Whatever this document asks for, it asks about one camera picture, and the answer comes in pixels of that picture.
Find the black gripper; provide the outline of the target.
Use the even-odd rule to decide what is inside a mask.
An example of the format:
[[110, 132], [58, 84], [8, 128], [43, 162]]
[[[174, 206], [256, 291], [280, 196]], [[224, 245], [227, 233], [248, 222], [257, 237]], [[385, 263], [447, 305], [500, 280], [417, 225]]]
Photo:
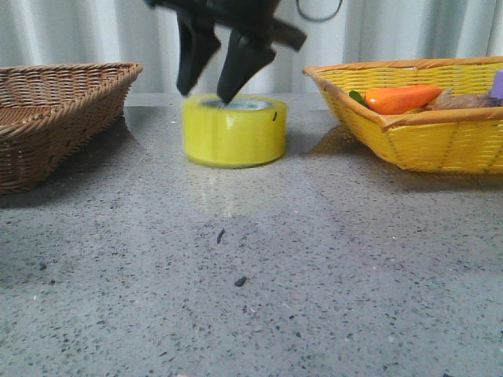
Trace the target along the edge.
[[221, 42], [215, 25], [232, 29], [226, 59], [217, 85], [217, 94], [226, 104], [243, 86], [276, 57], [271, 42], [298, 51], [307, 35], [297, 27], [277, 19], [278, 1], [259, 0], [152, 0], [151, 8], [177, 12], [180, 41], [177, 88], [188, 96]]

